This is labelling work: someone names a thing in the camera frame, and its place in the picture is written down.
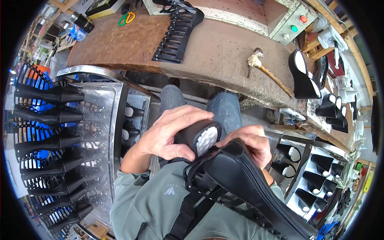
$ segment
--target white logo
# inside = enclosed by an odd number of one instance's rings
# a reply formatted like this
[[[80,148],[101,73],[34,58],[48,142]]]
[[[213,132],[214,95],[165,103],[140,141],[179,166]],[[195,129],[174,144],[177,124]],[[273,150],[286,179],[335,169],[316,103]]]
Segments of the white logo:
[[[172,194],[172,195],[175,195],[175,190],[173,190],[173,187],[170,187],[164,194]]]

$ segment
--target light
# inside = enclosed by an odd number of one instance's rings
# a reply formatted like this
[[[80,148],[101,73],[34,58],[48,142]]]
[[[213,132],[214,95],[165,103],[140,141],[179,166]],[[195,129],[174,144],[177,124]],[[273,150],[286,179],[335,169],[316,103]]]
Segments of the light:
[[[294,32],[297,32],[298,29],[297,29],[297,27],[295,25],[292,25],[291,26],[291,30],[294,31]]]
[[[306,16],[301,16],[301,17],[300,17],[300,20],[301,20],[303,23],[308,22],[308,19],[307,19]]]

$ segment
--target red button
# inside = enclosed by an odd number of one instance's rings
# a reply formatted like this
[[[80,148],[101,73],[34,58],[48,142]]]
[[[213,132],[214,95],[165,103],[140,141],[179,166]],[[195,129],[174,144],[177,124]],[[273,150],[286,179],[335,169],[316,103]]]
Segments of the red button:
[[[307,19],[306,16],[301,16],[301,17],[300,17],[300,20],[301,20],[303,23],[308,22],[308,19]]]

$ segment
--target wooden hammer handle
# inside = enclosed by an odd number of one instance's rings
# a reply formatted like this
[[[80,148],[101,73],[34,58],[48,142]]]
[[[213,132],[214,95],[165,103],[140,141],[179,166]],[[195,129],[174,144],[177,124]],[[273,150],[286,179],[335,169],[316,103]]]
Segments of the wooden hammer handle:
[[[276,77],[268,68],[266,68],[264,65],[261,65],[259,67],[260,70],[262,70],[264,73],[266,73],[270,78],[272,78],[279,87],[288,94],[290,98],[294,98],[295,94],[293,93],[292,89],[289,88],[285,83],[283,83],[278,77]]]

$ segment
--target jeans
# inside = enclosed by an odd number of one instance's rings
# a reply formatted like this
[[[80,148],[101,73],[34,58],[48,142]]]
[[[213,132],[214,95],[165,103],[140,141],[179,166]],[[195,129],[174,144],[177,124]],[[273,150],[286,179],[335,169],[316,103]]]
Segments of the jeans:
[[[159,116],[165,110],[174,109],[186,105],[183,94],[175,85],[166,85],[161,91],[161,105]],[[207,111],[215,114],[213,120],[219,122],[222,127],[220,140],[224,139],[228,133],[242,127],[240,105],[238,96],[233,92],[218,92],[209,102]]]

